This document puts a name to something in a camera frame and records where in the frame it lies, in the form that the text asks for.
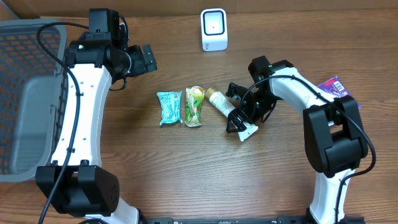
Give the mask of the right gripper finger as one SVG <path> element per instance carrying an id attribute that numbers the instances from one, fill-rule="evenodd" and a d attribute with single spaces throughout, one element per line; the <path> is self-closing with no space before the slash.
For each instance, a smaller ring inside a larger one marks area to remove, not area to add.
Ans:
<path id="1" fill-rule="evenodd" d="M 227 117 L 226 132 L 240 133 L 248 129 L 252 125 L 253 114 L 241 108 L 235 108 Z"/>
<path id="2" fill-rule="evenodd" d="M 248 89 L 246 87 L 231 82 L 225 95 L 234 100 L 242 100 L 242 97 L 246 94 L 247 91 Z"/>

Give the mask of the white tube gold cap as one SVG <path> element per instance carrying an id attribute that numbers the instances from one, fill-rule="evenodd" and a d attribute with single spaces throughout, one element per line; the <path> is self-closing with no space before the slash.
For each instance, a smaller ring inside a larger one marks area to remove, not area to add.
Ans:
<path id="1" fill-rule="evenodd" d="M 209 102 L 220 111 L 226 118 L 228 114 L 234 110 L 236 107 L 226 98 L 226 96 L 220 92 L 216 87 L 212 86 L 207 89 L 205 96 L 208 98 Z M 250 136 L 252 136 L 258 130 L 258 126 L 252 124 L 247 130 L 237 133 L 239 140 L 244 142 Z"/>

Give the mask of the green tea carton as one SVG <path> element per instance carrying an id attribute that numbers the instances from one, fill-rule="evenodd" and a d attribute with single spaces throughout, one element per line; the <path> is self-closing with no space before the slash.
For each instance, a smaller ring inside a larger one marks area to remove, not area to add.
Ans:
<path id="1" fill-rule="evenodd" d="M 205 90 L 200 86 L 186 88 L 185 124 L 189 128 L 201 126 L 201 109 L 205 100 Z"/>

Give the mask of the teal wipes packet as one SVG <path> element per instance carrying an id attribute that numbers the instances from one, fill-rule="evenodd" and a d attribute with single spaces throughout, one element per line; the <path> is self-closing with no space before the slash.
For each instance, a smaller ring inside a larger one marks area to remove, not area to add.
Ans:
<path id="1" fill-rule="evenodd" d="M 183 123 L 180 113 L 182 92 L 181 91 L 164 91 L 157 92 L 157 97 L 161 107 L 161 121 L 160 126 L 163 124 L 173 124 L 177 121 Z"/>

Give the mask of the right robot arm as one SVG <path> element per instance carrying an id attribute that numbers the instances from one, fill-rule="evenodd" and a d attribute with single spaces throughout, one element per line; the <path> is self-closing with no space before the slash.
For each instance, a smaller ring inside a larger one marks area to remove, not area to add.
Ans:
<path id="1" fill-rule="evenodd" d="M 230 83 L 226 96 L 239 106 L 228 115 L 228 133 L 244 133 L 256 121 L 264 123 L 277 102 L 284 100 L 302 114 L 307 159 L 315 170 L 313 200 L 301 217 L 279 217 L 278 223 L 364 223 L 344 211 L 349 180 L 368 154 L 371 143 L 352 96 L 336 97 L 305 79 L 287 60 L 252 60 L 249 88 Z"/>

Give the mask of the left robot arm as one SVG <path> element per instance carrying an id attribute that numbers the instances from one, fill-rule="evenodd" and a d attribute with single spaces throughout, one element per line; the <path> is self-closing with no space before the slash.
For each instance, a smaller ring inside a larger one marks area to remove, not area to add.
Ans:
<path id="1" fill-rule="evenodd" d="M 111 85 L 153 72 L 150 45 L 129 45 L 125 18 L 112 9 L 89 11 L 89 23 L 59 61 L 68 79 L 60 140 L 35 182 L 46 207 L 83 223 L 144 223 L 142 212 L 120 196 L 119 180 L 102 167 L 100 137 Z"/>

